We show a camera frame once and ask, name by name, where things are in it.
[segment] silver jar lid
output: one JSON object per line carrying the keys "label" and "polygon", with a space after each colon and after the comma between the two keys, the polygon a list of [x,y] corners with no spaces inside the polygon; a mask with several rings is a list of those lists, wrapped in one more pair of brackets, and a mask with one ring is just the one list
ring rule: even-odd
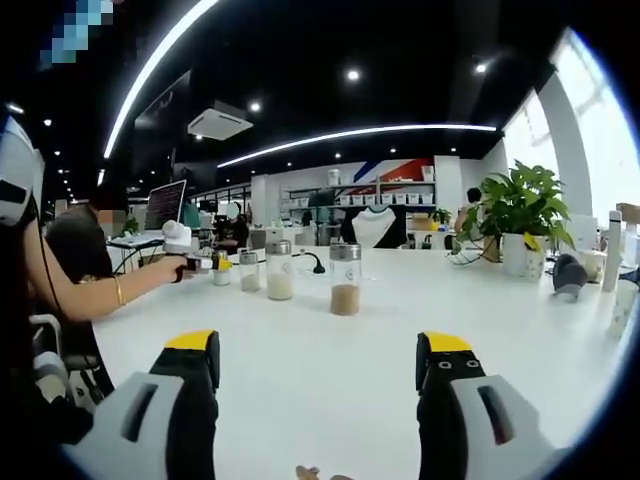
{"label": "silver jar lid", "polygon": [[337,243],[329,247],[329,258],[348,262],[362,259],[362,247],[359,243]]}
{"label": "silver jar lid", "polygon": [[240,252],[240,265],[255,265],[258,263],[258,254],[249,250]]}
{"label": "silver jar lid", "polygon": [[289,240],[278,240],[267,243],[268,255],[291,255],[291,242]]}

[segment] blue stripe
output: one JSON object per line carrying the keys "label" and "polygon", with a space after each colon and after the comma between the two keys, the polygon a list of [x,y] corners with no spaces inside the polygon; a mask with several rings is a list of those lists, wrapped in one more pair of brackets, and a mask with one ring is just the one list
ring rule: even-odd
{"label": "blue stripe", "polygon": [[360,167],[360,170],[358,170],[358,172],[354,175],[353,183],[358,183],[358,181],[362,177],[364,177],[367,173],[369,173],[371,170],[373,170],[378,165],[380,165],[383,161],[384,160],[372,160],[369,162],[365,162],[365,164],[362,167]]}

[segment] pixelated area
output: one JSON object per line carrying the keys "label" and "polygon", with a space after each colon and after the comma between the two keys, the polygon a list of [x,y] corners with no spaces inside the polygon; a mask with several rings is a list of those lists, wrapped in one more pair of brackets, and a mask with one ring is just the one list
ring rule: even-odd
{"label": "pixelated area", "polygon": [[53,28],[51,44],[40,51],[40,70],[59,63],[75,63],[77,52],[88,50],[89,37],[113,23],[113,5],[122,0],[76,0],[75,11],[66,12]]}

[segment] jar with white powder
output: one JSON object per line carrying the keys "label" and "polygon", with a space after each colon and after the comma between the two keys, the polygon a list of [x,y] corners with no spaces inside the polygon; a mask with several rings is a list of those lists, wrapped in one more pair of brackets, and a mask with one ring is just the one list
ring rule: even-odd
{"label": "jar with white powder", "polygon": [[267,244],[267,296],[271,300],[293,298],[293,258],[291,242],[280,240]]}
{"label": "jar with white powder", "polygon": [[240,288],[249,293],[260,290],[260,266],[256,252],[244,250],[240,253]]}

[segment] gold bracelet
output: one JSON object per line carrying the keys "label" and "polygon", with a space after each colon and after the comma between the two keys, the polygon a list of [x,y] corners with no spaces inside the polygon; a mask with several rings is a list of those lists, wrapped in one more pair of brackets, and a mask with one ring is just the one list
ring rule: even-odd
{"label": "gold bracelet", "polygon": [[121,307],[123,307],[126,304],[122,299],[122,287],[120,287],[120,280],[118,280],[118,277],[113,277],[113,279],[116,281],[116,289],[118,292],[118,303],[120,304]]}

